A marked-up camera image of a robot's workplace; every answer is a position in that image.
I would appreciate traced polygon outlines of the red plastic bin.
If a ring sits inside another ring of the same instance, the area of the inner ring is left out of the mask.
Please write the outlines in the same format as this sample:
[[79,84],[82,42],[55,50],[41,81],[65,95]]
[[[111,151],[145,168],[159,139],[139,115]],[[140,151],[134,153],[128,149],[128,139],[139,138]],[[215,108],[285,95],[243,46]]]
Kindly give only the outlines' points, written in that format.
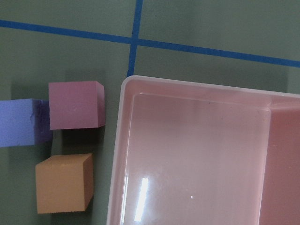
[[299,95],[126,78],[106,222],[299,224]]

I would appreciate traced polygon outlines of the magenta block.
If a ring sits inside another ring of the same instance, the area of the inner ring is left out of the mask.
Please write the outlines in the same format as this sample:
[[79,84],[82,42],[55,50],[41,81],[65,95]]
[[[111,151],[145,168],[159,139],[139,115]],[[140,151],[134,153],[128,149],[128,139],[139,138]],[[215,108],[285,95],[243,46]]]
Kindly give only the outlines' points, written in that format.
[[48,90],[51,130],[105,125],[105,88],[99,82],[51,82]]

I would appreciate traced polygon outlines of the far orange block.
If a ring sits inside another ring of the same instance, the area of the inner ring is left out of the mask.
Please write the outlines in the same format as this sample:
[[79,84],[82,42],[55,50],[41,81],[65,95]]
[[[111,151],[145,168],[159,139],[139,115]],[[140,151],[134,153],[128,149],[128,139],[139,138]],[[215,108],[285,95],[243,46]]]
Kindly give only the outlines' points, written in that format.
[[85,211],[94,195],[93,155],[53,155],[35,166],[37,213]]

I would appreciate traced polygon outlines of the far purple block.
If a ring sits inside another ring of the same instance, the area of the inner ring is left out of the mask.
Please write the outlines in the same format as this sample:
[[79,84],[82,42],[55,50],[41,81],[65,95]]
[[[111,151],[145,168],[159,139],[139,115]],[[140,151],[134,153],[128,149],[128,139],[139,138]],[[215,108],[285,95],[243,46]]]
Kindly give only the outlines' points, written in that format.
[[0,146],[27,146],[49,142],[49,102],[41,99],[15,99],[0,102]]

